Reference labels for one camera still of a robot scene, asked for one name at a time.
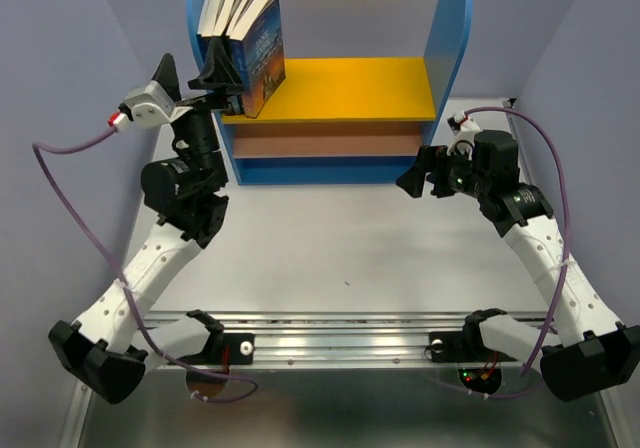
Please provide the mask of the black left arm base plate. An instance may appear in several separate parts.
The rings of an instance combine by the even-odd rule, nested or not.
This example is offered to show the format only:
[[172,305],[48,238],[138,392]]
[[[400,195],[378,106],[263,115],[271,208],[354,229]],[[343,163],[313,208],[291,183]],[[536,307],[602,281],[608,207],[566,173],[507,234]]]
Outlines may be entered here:
[[211,335],[204,348],[182,357],[191,365],[247,366],[253,363],[255,335],[249,332]]

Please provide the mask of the Jane Eyre book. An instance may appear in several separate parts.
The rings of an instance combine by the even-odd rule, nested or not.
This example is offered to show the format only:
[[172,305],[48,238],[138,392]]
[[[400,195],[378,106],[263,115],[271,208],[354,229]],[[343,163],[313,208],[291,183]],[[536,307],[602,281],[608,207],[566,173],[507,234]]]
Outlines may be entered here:
[[243,114],[257,118],[286,78],[279,0],[253,0],[236,25],[229,48],[243,84]]

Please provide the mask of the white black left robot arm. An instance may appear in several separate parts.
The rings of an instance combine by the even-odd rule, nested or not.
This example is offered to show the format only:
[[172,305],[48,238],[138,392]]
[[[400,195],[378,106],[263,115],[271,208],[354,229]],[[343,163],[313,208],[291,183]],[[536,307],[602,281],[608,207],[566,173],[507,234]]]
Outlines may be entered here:
[[252,337],[227,334],[202,310],[155,329],[143,322],[171,281],[218,234],[228,208],[222,194],[228,176],[213,115],[244,86],[221,38],[209,41],[189,87],[195,96],[185,98],[174,59],[165,55],[151,80],[130,91],[109,118],[108,135],[131,126],[173,131],[173,156],[141,172],[143,202],[157,219],[129,263],[115,267],[115,280],[99,299],[75,320],[57,322],[48,335],[65,370],[111,404],[166,364],[186,369],[194,398],[217,403],[220,395],[203,382],[223,389],[232,379],[232,364],[252,360]]

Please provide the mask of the Nineteen Eighty-Four book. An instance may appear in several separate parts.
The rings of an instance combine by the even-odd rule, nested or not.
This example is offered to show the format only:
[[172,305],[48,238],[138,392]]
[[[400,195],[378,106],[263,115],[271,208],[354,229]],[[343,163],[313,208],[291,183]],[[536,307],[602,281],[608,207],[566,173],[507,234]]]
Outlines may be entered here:
[[234,0],[229,19],[225,25],[225,30],[222,33],[223,36],[229,36],[232,33],[241,15],[244,13],[251,1],[252,0]]

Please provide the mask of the Animal Farm book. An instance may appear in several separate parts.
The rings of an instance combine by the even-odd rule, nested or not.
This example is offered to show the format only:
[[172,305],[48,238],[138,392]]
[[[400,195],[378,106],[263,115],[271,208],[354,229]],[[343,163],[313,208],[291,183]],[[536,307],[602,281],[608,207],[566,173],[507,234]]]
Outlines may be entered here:
[[203,38],[213,36],[218,13],[224,0],[204,0],[200,19],[197,27],[197,34]]

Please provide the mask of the A Tale of Two Cities book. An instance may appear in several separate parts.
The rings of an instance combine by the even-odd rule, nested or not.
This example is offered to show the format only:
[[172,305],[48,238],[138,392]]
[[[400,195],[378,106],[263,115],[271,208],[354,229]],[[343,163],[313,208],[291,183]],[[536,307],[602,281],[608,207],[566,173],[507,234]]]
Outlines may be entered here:
[[211,2],[214,8],[214,19],[210,35],[212,37],[222,36],[230,22],[236,0],[211,0]]

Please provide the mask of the Three Days to See book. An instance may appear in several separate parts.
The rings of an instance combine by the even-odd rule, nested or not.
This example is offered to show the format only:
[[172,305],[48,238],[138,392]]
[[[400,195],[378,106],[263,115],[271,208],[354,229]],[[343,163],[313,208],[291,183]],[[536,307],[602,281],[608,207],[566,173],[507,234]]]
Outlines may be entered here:
[[253,0],[239,0],[238,3],[235,5],[232,13],[232,17],[230,19],[230,22],[225,32],[225,35],[227,37],[231,37],[236,25],[239,23],[243,14],[249,8],[252,2]]

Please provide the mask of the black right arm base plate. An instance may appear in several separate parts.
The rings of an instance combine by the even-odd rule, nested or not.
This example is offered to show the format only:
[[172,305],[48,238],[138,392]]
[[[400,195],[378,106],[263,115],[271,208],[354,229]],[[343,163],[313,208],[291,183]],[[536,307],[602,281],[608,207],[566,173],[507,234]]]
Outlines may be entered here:
[[431,332],[425,352],[434,363],[472,363],[483,360],[482,352],[474,348],[462,331]]

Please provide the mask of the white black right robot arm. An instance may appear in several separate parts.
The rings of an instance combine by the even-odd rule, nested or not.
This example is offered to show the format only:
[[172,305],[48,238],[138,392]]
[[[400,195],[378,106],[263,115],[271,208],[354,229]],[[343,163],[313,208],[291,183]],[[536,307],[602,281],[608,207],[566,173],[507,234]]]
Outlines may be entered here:
[[453,146],[419,148],[396,181],[419,198],[426,183],[437,198],[464,194],[514,251],[548,305],[551,324],[535,328],[498,308],[476,310],[454,332],[431,335],[427,347],[440,363],[504,355],[537,371],[561,401],[629,381],[639,365],[639,329],[603,302],[568,253],[553,209],[542,191],[520,180],[518,145],[502,131],[481,131]]

